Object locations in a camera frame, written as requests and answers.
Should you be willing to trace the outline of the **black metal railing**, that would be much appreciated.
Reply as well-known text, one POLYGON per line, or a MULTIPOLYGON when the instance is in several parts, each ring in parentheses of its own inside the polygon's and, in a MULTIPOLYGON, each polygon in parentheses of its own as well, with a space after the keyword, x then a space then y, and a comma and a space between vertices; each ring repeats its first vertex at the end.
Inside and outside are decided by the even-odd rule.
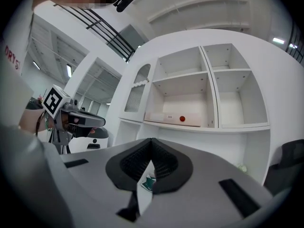
POLYGON ((116 29, 96 12, 91 9, 75 9, 58 4, 53 6, 79 21, 88 31, 97 36, 126 63, 130 61, 135 53, 135 49, 116 29))

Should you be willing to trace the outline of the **person's left hand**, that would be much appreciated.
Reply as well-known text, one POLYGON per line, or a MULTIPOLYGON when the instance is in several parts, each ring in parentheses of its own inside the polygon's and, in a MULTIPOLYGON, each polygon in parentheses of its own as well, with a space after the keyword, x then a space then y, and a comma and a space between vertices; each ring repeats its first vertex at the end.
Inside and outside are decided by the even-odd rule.
POLYGON ((87 137, 89 134, 95 133, 96 128, 78 126, 79 118, 69 116, 62 120, 62 125, 65 131, 72 134, 73 137, 87 137))

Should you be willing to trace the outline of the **person's left forearm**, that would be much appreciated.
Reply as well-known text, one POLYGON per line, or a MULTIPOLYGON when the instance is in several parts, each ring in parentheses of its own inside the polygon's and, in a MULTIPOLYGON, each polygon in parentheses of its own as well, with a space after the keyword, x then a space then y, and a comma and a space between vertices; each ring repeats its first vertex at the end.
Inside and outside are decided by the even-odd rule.
POLYGON ((46 130, 45 120, 44 120, 44 111, 43 109, 29 110, 25 109, 21 120, 19 122, 20 129, 35 134, 36 132, 41 132, 46 130), (42 116, 42 119, 39 121, 38 130, 36 131, 37 122, 42 116))

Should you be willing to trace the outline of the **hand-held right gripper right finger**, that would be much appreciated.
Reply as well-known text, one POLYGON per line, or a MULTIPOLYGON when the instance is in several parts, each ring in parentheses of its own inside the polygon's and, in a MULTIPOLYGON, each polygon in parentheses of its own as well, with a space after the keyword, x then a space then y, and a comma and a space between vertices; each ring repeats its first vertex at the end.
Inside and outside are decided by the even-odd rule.
POLYGON ((192 175, 176 191, 153 196, 142 214, 144 228, 278 228, 270 218, 288 196, 273 196, 253 178, 212 153, 152 139, 189 158, 192 175))

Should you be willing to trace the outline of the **black office chair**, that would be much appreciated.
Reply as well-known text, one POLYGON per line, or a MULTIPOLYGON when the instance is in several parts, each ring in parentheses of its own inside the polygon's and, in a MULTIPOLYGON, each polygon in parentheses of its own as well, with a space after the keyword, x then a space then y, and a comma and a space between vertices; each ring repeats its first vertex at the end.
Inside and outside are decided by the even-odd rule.
POLYGON ((292 187, 304 167, 304 139, 287 142, 281 150, 280 162, 269 167, 264 182, 264 187, 274 196, 292 187))

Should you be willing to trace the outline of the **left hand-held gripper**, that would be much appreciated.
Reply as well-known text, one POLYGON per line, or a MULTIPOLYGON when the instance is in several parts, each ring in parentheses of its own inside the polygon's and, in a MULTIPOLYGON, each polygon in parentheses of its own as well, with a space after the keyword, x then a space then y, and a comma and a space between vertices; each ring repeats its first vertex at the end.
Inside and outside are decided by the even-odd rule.
POLYGON ((77 110, 78 101, 71 98, 64 90, 53 85, 42 101, 45 110, 45 125, 51 130, 49 142, 55 145, 58 153, 63 153, 72 134, 67 131, 69 124, 80 127, 103 127, 106 120, 98 115, 77 110))

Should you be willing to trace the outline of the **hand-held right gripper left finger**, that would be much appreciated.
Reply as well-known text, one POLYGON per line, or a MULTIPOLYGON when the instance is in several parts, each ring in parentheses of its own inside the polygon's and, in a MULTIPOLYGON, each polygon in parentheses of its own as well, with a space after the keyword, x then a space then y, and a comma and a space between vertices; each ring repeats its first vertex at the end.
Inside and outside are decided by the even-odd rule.
POLYGON ((61 157, 69 166, 65 188, 73 228, 152 228, 140 213, 151 193, 140 197, 138 185, 150 162, 150 143, 148 138, 61 157))

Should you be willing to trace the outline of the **green packet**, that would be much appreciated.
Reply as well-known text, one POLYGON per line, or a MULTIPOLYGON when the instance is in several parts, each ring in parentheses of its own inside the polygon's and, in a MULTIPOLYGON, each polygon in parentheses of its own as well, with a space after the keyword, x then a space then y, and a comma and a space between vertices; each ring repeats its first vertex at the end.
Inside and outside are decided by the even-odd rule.
POLYGON ((152 192, 154 183, 156 182, 155 177, 150 177, 149 175, 141 182, 140 186, 145 190, 152 192))

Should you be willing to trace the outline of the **white desk with shelves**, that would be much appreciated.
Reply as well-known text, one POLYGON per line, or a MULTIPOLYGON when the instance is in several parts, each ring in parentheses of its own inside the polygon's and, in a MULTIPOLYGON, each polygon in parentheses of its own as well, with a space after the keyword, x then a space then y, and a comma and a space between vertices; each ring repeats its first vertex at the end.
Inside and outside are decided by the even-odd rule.
POLYGON ((116 145, 153 136, 204 150, 265 180, 270 120, 260 87, 263 41, 218 29, 160 36, 124 74, 116 145), (201 127, 144 120, 146 112, 201 115, 201 127))

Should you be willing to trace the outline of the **long pink cardboard box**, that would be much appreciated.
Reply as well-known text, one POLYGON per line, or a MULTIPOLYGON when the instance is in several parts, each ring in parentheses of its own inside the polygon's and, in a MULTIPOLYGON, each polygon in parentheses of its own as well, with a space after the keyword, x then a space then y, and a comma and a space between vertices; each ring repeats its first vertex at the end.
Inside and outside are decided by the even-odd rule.
POLYGON ((153 113, 146 112, 145 121, 171 125, 201 127, 201 115, 190 113, 153 113))

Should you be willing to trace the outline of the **person's white printed shirt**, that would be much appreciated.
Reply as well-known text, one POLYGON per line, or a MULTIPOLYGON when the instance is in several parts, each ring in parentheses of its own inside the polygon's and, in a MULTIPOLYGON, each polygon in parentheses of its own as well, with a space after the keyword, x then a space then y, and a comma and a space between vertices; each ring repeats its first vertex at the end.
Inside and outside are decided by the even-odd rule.
POLYGON ((33 94, 21 77, 33 21, 33 0, 23 0, 0 36, 0 172, 30 215, 34 228, 72 228, 68 207, 49 167, 45 146, 19 127, 33 94))

